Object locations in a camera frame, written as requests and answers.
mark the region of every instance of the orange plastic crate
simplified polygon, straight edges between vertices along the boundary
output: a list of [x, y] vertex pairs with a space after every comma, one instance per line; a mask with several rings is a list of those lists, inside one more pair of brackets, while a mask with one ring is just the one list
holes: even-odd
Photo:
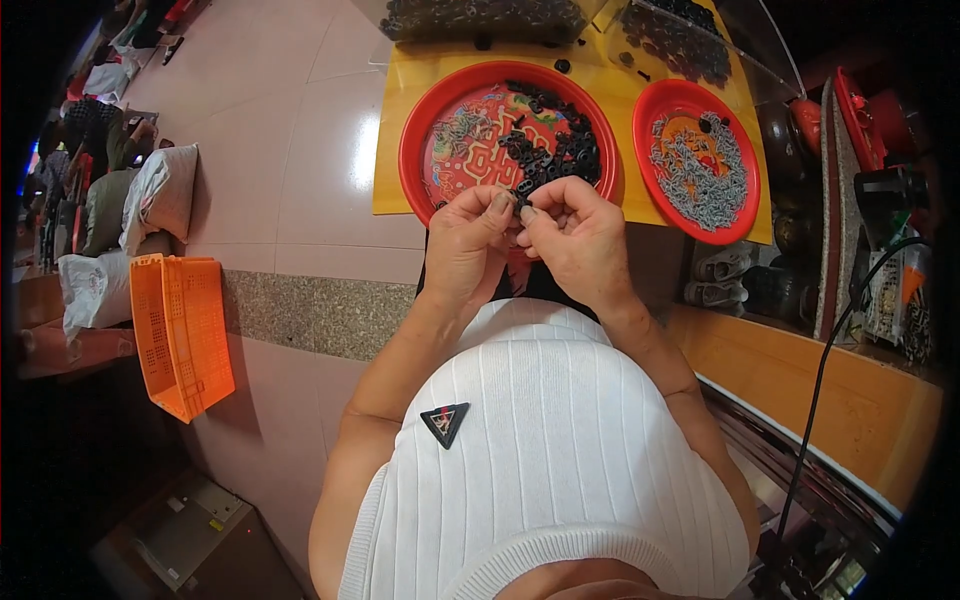
[[130, 290], [150, 400], [188, 423], [235, 389], [220, 262], [138, 256], [130, 265]]

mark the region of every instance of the black cable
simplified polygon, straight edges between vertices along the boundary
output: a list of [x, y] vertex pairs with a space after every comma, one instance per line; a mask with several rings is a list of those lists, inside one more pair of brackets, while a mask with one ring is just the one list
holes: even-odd
[[797, 465], [793, 469], [793, 477], [790, 478], [790, 487], [787, 489], [786, 500], [783, 502], [783, 511], [780, 513], [780, 526], [777, 528], [777, 539], [780, 542], [783, 542], [783, 532], [786, 529], [786, 518], [790, 513], [790, 504], [793, 502], [793, 498], [797, 494], [797, 488], [800, 486], [800, 475], [804, 470], [806, 447], [810, 443], [810, 432], [813, 430], [813, 417], [817, 412], [817, 400], [820, 398], [820, 384], [824, 379], [824, 368], [827, 366], [827, 356], [830, 353], [830, 349], [833, 348], [833, 342], [836, 340], [837, 336], [840, 335], [840, 331], [843, 329], [844, 322], [850, 316], [851, 312], [853, 312], [853, 307], [860, 303], [860, 300], [863, 298], [864, 290], [867, 289], [867, 286], [870, 284], [870, 280], [874, 278], [876, 272], [879, 271], [880, 268], [888, 260], [890, 260], [894, 254], [903, 250], [907, 246], [913, 246], [915, 244], [923, 244], [925, 246], [930, 245], [930, 243], [922, 237], [910, 237], [894, 244], [890, 247], [890, 250], [883, 254], [870, 272], [867, 273], [867, 276], [863, 279], [860, 285], [857, 286], [856, 292], [854, 292], [853, 296], [851, 296], [850, 302], [847, 303], [847, 307], [840, 315], [840, 319], [837, 320], [836, 325], [833, 326], [833, 330], [830, 332], [830, 337], [827, 339], [827, 344], [824, 346], [824, 353], [820, 356], [820, 367], [817, 368], [817, 382], [813, 386], [813, 398], [810, 400], [810, 414], [806, 418], [804, 439], [800, 444], [800, 451], [797, 453]]

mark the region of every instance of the triangle logo patch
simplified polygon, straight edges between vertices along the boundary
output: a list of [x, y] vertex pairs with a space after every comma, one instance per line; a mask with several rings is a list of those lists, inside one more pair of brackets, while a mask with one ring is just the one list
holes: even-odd
[[437, 438], [437, 442], [440, 442], [444, 450], [449, 450], [450, 446], [453, 445], [453, 439], [457, 437], [460, 423], [464, 422], [469, 407], [470, 405], [467, 402], [441, 406], [432, 411], [420, 413], [420, 418], [423, 419], [426, 428], [430, 430], [433, 437]]

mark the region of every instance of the shoe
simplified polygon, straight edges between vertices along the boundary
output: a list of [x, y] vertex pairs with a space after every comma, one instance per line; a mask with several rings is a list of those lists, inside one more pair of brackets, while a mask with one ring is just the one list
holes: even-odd
[[698, 281], [726, 281], [739, 277], [754, 266], [750, 248], [736, 245], [697, 261], [693, 278]]
[[733, 308], [749, 296], [750, 294], [739, 281], [720, 283], [690, 281], [684, 288], [686, 303], [704, 308]]
[[170, 47], [167, 49], [167, 53], [163, 56], [163, 64], [164, 64], [164, 65], [166, 65], [168, 62], [170, 62], [170, 59], [172, 59], [172, 58], [174, 57], [174, 55], [177, 53], [177, 51], [178, 51], [178, 50], [180, 49], [180, 47], [183, 45], [183, 41], [184, 41], [184, 40], [185, 40], [185, 38], [184, 38], [183, 36], [180, 36], [180, 39], [177, 40], [177, 43], [174, 44], [174, 45], [172, 45], [172, 46], [170, 46]]

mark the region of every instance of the yellow wooden table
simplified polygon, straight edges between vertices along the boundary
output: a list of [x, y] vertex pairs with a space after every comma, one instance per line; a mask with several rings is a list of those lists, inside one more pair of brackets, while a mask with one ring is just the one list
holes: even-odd
[[[719, 19], [717, 25], [723, 29]], [[383, 110], [380, 113], [380, 133], [373, 175], [373, 214], [413, 212], [400, 187], [396, 151], [400, 143], [400, 133], [410, 111], [433, 84], [450, 73], [477, 62], [523, 60], [553, 68], [557, 59], [566, 58], [572, 65], [568, 77], [592, 96], [613, 129], [623, 168], [622, 207], [627, 221], [667, 225], [643, 183], [634, 153], [631, 128], [634, 104], [644, 87], [649, 84], [636, 72], [619, 68], [610, 62], [604, 37], [593, 27], [587, 27], [582, 38], [587, 42], [584, 46], [572, 44], [556, 49], [534, 44], [495, 42], [493, 48], [487, 52], [478, 52], [468, 43], [396, 46], [390, 58], [387, 86], [383, 94]], [[663, 63], [656, 58], [642, 51], [634, 51], [633, 55], [636, 59], [635, 68], [652, 75], [653, 81], [677, 77], [666, 71]], [[743, 68], [733, 54], [731, 61], [732, 84], [728, 84], [722, 92], [714, 87], [708, 89], [727, 103], [754, 144], [760, 172], [760, 207], [747, 239], [770, 244], [770, 189], [760, 127]]]

